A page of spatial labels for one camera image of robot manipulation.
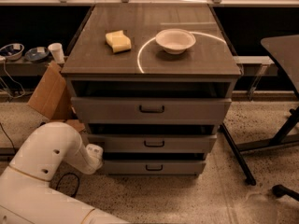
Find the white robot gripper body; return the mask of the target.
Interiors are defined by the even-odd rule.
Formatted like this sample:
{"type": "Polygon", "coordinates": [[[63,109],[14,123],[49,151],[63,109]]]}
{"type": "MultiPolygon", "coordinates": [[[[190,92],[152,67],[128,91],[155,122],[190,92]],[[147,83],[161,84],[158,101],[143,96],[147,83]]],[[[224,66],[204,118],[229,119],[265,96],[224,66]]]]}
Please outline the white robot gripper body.
{"type": "Polygon", "coordinates": [[[88,153],[89,164],[95,170],[98,170],[103,165],[103,149],[98,145],[89,144],[86,146],[88,153]]]}

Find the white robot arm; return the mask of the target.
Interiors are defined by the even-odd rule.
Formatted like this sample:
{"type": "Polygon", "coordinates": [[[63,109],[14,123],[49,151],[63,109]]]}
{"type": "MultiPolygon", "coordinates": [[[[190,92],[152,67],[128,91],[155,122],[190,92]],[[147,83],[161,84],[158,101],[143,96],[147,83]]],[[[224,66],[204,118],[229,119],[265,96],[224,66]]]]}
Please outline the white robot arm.
{"type": "Polygon", "coordinates": [[[103,165],[103,149],[84,145],[79,132],[66,123],[37,128],[0,176],[0,224],[127,224],[51,189],[63,161],[92,175],[103,165]]]}

